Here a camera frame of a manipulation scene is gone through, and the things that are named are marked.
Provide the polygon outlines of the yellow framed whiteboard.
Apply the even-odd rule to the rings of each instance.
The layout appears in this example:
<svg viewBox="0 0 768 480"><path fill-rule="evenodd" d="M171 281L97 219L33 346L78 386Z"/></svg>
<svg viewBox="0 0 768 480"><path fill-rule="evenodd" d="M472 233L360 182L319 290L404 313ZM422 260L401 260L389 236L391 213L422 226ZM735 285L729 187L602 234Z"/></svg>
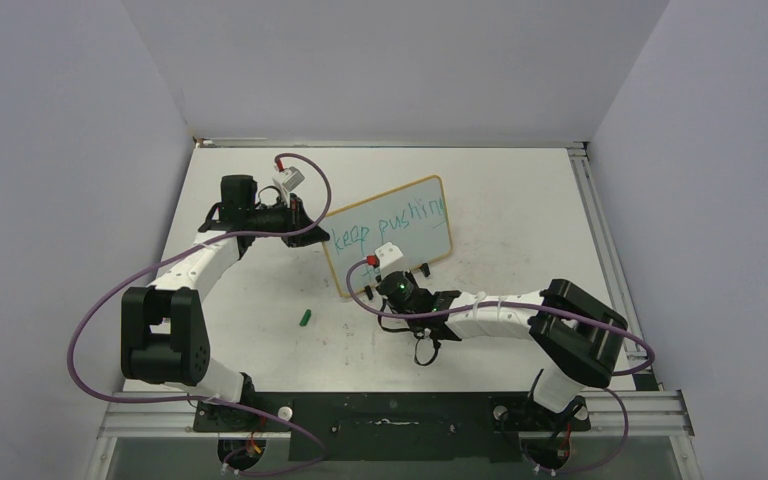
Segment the yellow framed whiteboard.
<svg viewBox="0 0 768 480"><path fill-rule="evenodd" d="M390 242L411 269L449 256L454 248L443 182L431 175L329 213L319 224L330 236L326 258L338 295L348 297L349 268Z"/></svg>

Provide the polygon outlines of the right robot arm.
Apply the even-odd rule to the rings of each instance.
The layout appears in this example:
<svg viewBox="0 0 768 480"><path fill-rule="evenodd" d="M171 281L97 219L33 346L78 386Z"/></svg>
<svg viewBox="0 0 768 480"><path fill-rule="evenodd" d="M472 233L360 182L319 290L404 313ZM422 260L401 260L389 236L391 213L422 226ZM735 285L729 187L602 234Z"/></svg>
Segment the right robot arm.
<svg viewBox="0 0 768 480"><path fill-rule="evenodd" d="M532 341L552 364L538 375L525 402L529 421L550 428L586 387L606 388L614 376L627 320L611 307L565 279L540 291L494 296L459 290L432 292L409 272L377 278L376 292L394 318L406 315L407 329L443 341L506 338Z"/></svg>

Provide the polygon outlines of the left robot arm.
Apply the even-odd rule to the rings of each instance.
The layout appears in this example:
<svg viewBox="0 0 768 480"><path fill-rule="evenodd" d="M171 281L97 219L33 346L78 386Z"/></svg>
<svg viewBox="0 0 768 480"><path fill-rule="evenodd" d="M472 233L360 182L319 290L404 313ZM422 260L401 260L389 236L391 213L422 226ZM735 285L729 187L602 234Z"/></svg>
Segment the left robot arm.
<svg viewBox="0 0 768 480"><path fill-rule="evenodd" d="M228 175L194 239L194 252L146 287L128 288L121 300L121 367L128 379L165 385L190 395L221 399L219 417L231 429L250 428L258 403L244 391L250 381L211 354L202 303L221 276L238 262L257 233L275 234L289 248L329 240L315 225L295 189L304 176L288 167L273 177L278 196L257 199L249 175Z"/></svg>

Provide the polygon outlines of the green marker cap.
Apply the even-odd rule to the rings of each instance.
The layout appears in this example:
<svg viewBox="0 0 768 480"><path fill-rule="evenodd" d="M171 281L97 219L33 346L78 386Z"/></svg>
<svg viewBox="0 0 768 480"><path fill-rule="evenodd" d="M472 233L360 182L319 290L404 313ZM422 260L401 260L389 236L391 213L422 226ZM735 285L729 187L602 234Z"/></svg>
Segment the green marker cap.
<svg viewBox="0 0 768 480"><path fill-rule="evenodd" d="M312 316L312 311L310 309L306 309L302 318L299 321L299 325L301 327L305 327L308 324L311 316Z"/></svg>

